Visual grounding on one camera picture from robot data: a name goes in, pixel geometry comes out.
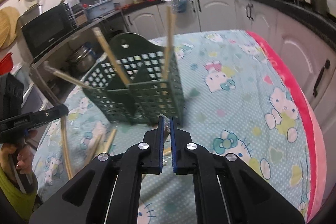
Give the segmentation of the person left hand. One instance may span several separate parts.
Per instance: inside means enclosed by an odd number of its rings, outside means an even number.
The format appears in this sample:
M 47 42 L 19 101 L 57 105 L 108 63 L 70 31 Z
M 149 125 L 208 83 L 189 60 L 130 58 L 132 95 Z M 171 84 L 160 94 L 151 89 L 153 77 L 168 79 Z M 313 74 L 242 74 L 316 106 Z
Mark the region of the person left hand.
M 11 155 L 15 153 L 17 147 L 13 144 L 3 143 L 1 147 L 1 169 L 6 174 L 6 176 L 13 182 L 17 182 L 15 178 L 14 171 L 10 164 Z M 32 171 L 33 163 L 33 153 L 28 145 L 25 145 L 19 150 L 17 155 L 17 164 L 15 166 L 16 170 L 20 174 L 28 174 Z

